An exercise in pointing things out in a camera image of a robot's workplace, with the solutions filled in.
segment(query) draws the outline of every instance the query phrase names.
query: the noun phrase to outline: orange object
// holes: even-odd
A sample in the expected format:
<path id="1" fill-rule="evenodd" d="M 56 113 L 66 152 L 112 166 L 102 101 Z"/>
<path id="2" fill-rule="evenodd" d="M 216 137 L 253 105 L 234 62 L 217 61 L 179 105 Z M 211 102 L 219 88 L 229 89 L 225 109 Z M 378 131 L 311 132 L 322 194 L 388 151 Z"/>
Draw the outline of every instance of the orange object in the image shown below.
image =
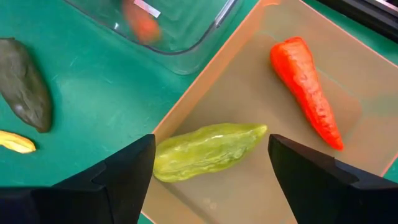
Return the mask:
<path id="1" fill-rule="evenodd" d="M 160 39 L 161 31 L 157 21 L 145 10 L 134 4 L 134 0 L 123 0 L 123 13 L 137 39 L 151 44 Z"/>
<path id="2" fill-rule="evenodd" d="M 335 117 L 323 94 L 311 51 L 304 40 L 293 37 L 276 44 L 271 48 L 271 62 L 318 134 L 331 147 L 343 150 Z"/>

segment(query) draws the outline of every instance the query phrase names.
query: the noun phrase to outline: plastic bin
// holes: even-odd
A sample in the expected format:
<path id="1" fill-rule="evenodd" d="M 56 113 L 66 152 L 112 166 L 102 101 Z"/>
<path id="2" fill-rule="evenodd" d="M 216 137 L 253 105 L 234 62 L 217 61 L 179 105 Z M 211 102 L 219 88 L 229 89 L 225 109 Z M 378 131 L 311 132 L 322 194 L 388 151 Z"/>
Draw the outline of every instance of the plastic bin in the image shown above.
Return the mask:
<path id="1" fill-rule="evenodd" d="M 162 29 L 162 39 L 149 46 L 141 45 L 129 28 L 123 15 L 123 1 L 142 0 L 66 0 L 180 75 L 205 66 L 211 50 L 242 3 L 242 0 L 146 0 L 147 4 L 160 11 L 156 19 Z"/>
<path id="2" fill-rule="evenodd" d="M 327 146 L 269 63 L 279 41 L 303 37 L 345 149 Z M 155 129 L 157 141 L 216 123 L 277 133 L 381 175 L 397 154 L 398 68 L 299 0 L 259 1 Z M 152 179 L 143 212 L 156 223 L 295 223 L 263 142 L 238 165 L 175 184 Z"/>

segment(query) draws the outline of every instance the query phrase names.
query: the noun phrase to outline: black device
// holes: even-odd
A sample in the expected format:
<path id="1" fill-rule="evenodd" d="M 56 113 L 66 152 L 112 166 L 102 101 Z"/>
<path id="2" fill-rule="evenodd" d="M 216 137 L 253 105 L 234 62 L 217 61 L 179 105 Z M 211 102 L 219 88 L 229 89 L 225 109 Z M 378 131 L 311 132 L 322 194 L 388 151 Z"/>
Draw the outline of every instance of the black device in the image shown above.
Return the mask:
<path id="1" fill-rule="evenodd" d="M 0 223 L 137 223 L 154 159 L 148 134 L 52 187 L 0 188 Z"/>
<path id="2" fill-rule="evenodd" d="M 398 184 L 277 134 L 268 151 L 298 224 L 398 223 Z"/>
<path id="3" fill-rule="evenodd" d="M 398 223 L 398 184 L 277 134 L 268 151 L 298 224 Z M 0 223 L 137 223 L 154 158 L 148 134 L 52 187 L 0 188 Z"/>
<path id="4" fill-rule="evenodd" d="M 398 43 L 398 0 L 317 0 Z"/>

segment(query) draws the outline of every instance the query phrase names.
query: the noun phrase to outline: carrot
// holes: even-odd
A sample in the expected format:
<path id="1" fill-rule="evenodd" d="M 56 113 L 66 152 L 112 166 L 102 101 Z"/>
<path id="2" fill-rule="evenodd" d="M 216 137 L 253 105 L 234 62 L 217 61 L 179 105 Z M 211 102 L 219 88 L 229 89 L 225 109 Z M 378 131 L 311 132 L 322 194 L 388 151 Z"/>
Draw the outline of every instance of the carrot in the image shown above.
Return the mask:
<path id="1" fill-rule="evenodd" d="M 333 111 L 323 94 L 311 51 L 304 40 L 293 37 L 275 44 L 271 48 L 271 63 L 317 133 L 334 149 L 343 150 Z"/>
<path id="2" fill-rule="evenodd" d="M 157 21 L 145 10 L 134 4 L 134 0 L 123 0 L 123 13 L 137 39 L 151 44 L 160 39 L 161 31 Z"/>

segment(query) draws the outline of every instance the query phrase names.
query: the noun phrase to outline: plastic container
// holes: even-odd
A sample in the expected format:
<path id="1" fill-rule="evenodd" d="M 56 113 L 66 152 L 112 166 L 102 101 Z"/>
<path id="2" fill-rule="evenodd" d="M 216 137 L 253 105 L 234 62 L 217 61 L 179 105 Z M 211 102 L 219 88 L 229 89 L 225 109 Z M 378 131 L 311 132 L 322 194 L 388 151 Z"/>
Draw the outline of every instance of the plastic container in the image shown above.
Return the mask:
<path id="1" fill-rule="evenodd" d="M 161 40 L 149 46 L 141 45 L 129 28 L 123 15 L 123 1 L 138 0 L 66 0 L 180 75 L 205 66 L 211 50 L 242 3 L 242 0 L 147 0 L 147 4 L 160 12 L 157 22 L 162 29 Z"/>
<path id="2" fill-rule="evenodd" d="M 303 37 L 345 149 L 327 146 L 269 63 Z M 155 129 L 157 141 L 216 123 L 263 123 L 276 133 L 382 175 L 398 145 L 398 68 L 299 0 L 258 2 Z M 175 184 L 152 179 L 143 212 L 156 223 L 295 223 L 272 170 L 268 136 L 238 165 Z"/>

